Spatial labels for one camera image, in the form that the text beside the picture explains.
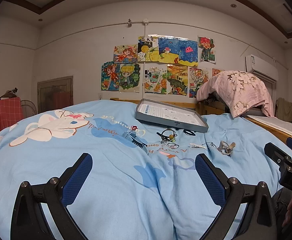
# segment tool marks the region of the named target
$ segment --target white mattress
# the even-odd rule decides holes
[[[265,116],[255,116],[248,115],[248,117],[253,118],[254,120],[266,124],[270,127],[276,128],[292,136],[292,123],[282,121],[274,117],[265,117]]]

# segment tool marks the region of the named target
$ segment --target pink floral cloth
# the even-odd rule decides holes
[[[251,73],[222,71],[203,84],[196,98],[204,100],[214,91],[227,104],[233,118],[259,105],[266,116],[274,117],[272,98],[265,84]]]

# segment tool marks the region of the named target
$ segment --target finger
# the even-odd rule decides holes
[[[285,214],[285,219],[283,221],[282,227],[285,227],[287,224],[289,224],[291,222],[292,219],[292,211],[287,211],[287,213]]]
[[[292,210],[292,198],[291,198],[290,203],[287,206],[287,210]]]

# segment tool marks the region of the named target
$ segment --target door frame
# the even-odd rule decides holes
[[[53,81],[59,81],[64,79],[70,79],[70,100],[71,105],[73,106],[73,76],[66,76],[66,77],[60,77],[60,78],[54,78],[49,80],[40,81],[37,83],[37,106],[38,106],[38,113],[41,113],[41,101],[39,100],[39,86],[45,83],[53,82]]]

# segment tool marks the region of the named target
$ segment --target box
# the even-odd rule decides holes
[[[195,132],[205,133],[208,130],[207,123],[196,111],[150,99],[140,101],[136,107],[135,118],[141,122]]]

